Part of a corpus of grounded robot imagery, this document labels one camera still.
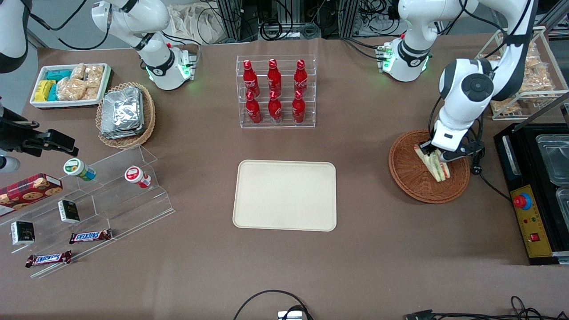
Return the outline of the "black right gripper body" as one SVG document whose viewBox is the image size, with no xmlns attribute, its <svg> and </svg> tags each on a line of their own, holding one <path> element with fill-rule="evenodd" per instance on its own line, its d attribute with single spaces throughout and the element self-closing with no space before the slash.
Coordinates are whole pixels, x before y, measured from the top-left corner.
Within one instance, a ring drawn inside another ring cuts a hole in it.
<svg viewBox="0 0 569 320">
<path fill-rule="evenodd" d="M 20 143 L 41 134 L 36 130 L 40 124 L 27 120 L 3 105 L 0 109 L 0 147 L 6 152 L 22 153 Z"/>
</svg>

